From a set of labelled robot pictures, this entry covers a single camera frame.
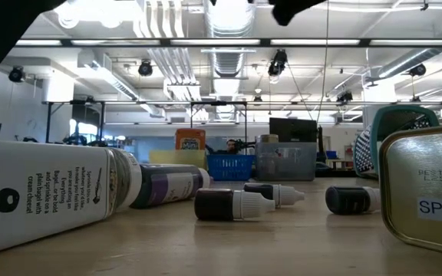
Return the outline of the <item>black background monitor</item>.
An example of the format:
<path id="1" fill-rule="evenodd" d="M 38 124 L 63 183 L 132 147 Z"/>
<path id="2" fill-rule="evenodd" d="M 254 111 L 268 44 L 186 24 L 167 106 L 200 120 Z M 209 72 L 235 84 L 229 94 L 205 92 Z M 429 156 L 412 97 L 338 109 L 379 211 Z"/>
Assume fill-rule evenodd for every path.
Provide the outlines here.
<path id="1" fill-rule="evenodd" d="M 269 133 L 277 135 L 281 143 L 316 143 L 318 129 L 314 120 L 271 117 L 269 119 Z"/>

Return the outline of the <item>teal metal box grater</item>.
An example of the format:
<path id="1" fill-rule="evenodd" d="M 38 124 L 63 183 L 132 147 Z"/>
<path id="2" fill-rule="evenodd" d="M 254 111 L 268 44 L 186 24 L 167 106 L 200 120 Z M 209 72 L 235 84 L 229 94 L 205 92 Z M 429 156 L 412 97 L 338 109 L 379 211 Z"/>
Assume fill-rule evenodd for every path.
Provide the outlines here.
<path id="1" fill-rule="evenodd" d="M 391 134 L 439 125 L 437 115 L 424 107 L 399 105 L 380 108 L 355 140 L 353 163 L 356 174 L 365 178 L 378 177 L 378 152 L 382 142 Z"/>

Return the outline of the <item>orange Mini-Wheats cereal box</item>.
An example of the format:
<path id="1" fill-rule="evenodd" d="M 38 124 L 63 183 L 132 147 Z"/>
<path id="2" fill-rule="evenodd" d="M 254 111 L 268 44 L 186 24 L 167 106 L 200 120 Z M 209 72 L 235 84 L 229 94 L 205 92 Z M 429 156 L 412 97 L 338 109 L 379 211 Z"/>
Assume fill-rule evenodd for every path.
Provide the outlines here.
<path id="1" fill-rule="evenodd" d="M 206 131 L 195 128 L 177 129 L 175 142 L 176 150 L 205 150 Z"/>

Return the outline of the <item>background work table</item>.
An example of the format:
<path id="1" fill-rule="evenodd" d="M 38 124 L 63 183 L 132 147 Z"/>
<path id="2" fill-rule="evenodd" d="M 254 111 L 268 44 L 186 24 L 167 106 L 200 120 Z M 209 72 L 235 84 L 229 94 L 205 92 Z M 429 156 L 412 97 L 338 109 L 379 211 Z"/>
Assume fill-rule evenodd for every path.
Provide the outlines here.
<path id="1" fill-rule="evenodd" d="M 336 151 L 319 151 L 315 165 L 317 178 L 351 178 L 356 177 L 352 160 L 339 159 Z"/>

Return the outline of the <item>person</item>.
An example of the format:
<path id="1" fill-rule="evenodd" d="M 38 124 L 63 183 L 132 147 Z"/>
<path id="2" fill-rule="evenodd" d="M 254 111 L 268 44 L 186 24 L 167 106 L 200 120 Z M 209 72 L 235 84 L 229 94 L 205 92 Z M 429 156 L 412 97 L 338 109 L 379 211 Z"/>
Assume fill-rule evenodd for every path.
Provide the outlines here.
<path id="1" fill-rule="evenodd" d="M 242 145 L 242 140 L 230 139 L 226 141 L 226 149 L 214 150 L 209 145 L 205 145 L 205 147 L 210 155 L 237 155 L 238 152 L 242 149 Z"/>

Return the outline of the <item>grey translucent plastic bin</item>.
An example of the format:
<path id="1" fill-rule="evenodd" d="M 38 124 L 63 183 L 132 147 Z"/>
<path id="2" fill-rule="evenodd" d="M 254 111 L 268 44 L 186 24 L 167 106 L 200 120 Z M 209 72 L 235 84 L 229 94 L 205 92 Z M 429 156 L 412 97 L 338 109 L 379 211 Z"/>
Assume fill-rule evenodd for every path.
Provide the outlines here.
<path id="1" fill-rule="evenodd" d="M 260 181 L 313 181 L 317 143 L 257 143 L 256 178 Z"/>

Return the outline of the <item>gold spice tin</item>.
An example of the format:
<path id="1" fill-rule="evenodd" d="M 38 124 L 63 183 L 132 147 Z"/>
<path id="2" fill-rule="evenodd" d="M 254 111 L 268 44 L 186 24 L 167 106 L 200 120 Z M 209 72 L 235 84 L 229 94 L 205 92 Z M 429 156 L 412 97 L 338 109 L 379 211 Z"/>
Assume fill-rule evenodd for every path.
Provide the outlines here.
<path id="1" fill-rule="evenodd" d="M 442 126 L 391 134 L 379 149 L 378 176 L 388 231 L 442 252 Z"/>

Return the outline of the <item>small dark dropper bottle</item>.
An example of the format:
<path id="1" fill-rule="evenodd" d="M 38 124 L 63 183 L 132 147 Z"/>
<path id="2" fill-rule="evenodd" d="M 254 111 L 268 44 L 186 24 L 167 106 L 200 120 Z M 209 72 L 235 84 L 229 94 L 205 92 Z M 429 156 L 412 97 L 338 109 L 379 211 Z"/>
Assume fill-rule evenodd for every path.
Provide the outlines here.
<path id="1" fill-rule="evenodd" d="M 336 215 L 360 215 L 381 209 L 380 190 L 368 186 L 331 186 L 325 191 L 325 203 Z"/>
<path id="2" fill-rule="evenodd" d="M 274 211 L 273 200 L 244 190 L 199 189 L 194 199 L 195 215 L 204 221 L 256 219 Z"/>
<path id="3" fill-rule="evenodd" d="M 305 199 L 305 193 L 297 191 L 294 187 L 280 184 L 245 183 L 243 190 L 246 192 L 257 192 L 265 199 L 275 202 L 275 207 L 280 208 L 286 205 L 294 205 Z"/>

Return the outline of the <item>black background rig frame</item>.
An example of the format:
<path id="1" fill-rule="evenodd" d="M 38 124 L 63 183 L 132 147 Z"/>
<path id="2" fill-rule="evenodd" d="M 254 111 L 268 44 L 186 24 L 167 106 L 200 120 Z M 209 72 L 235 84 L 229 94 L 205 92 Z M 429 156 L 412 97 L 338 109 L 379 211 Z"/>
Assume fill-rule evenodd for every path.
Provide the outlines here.
<path id="1" fill-rule="evenodd" d="M 70 101 L 43 101 L 43 104 L 47 106 L 47 120 L 46 120 L 46 131 L 45 131 L 45 143 L 50 143 L 51 134 L 51 117 L 52 115 L 64 105 L 94 105 L 98 104 L 101 106 L 99 113 L 99 125 L 97 128 L 98 139 L 101 140 L 104 133 L 105 125 L 105 112 L 108 105 L 134 105 L 143 108 L 144 105 L 153 106 L 188 106 L 190 108 L 190 127 L 193 127 L 193 108 L 196 105 L 210 105 L 212 107 L 221 107 L 233 105 L 234 107 L 242 106 L 243 109 L 241 114 L 245 117 L 244 130 L 245 130 L 245 141 L 247 141 L 247 114 L 248 114 L 248 102 L 247 101 L 155 101 L 155 100 L 136 100 L 136 101 L 104 101 L 104 100 L 70 100 Z"/>

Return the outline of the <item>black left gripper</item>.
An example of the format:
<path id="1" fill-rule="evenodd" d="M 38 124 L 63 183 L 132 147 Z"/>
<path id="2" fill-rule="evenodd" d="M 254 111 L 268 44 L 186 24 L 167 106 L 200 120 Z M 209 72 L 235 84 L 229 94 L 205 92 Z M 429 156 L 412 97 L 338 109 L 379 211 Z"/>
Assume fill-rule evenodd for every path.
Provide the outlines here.
<path id="1" fill-rule="evenodd" d="M 299 13 L 325 0 L 269 0 L 273 6 L 272 16 L 278 25 L 287 26 L 290 21 Z"/>

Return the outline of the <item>purple-capped food colouring bottle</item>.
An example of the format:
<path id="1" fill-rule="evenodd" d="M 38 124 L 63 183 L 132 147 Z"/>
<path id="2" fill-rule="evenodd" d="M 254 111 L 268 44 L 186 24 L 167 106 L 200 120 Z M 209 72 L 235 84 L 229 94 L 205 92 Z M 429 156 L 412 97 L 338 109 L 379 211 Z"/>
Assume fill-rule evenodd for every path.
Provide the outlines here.
<path id="1" fill-rule="evenodd" d="M 132 209 L 146 209 L 191 199 L 196 191 L 209 188 L 213 177 L 202 168 L 180 164 L 141 164 L 142 182 Z"/>

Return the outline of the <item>yellow plastic bin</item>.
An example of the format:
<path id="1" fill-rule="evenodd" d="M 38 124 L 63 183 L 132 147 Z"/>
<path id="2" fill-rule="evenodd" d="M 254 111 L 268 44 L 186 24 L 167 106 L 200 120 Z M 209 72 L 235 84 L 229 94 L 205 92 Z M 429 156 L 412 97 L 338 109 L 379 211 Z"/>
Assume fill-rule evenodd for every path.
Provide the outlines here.
<path id="1" fill-rule="evenodd" d="M 149 162 L 152 164 L 180 164 L 206 168 L 206 153 L 203 150 L 151 150 Z"/>

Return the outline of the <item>blue plastic bin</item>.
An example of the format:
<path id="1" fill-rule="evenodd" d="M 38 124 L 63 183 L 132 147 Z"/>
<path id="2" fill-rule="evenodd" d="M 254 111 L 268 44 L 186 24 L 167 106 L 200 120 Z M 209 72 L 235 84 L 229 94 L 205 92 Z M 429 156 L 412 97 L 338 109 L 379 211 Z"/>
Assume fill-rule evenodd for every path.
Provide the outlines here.
<path id="1" fill-rule="evenodd" d="M 255 155 L 208 155 L 208 173 L 215 181 L 246 181 L 255 159 Z"/>

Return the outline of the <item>black overhead frame beam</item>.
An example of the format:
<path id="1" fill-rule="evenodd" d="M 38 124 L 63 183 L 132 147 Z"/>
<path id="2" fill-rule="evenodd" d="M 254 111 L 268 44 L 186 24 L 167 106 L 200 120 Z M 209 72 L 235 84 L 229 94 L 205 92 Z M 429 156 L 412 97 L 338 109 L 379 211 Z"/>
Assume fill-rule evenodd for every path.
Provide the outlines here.
<path id="1" fill-rule="evenodd" d="M 433 38 L 21 39 L 18 48 L 442 48 Z"/>

